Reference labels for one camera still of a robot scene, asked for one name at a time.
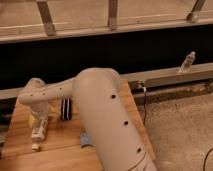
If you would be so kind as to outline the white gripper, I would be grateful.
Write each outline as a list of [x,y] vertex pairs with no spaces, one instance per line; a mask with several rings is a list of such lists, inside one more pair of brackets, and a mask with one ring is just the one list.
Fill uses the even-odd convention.
[[46,129],[50,104],[48,102],[36,103],[30,106],[33,122],[32,130],[33,131],[44,131]]

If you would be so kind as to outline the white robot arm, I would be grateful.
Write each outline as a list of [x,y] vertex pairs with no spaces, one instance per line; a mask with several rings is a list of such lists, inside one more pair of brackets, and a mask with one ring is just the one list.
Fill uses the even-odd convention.
[[94,145],[104,171],[157,171],[121,96],[121,77],[111,68],[88,68],[76,77],[51,85],[29,80],[18,100],[39,119],[47,103],[70,98]]

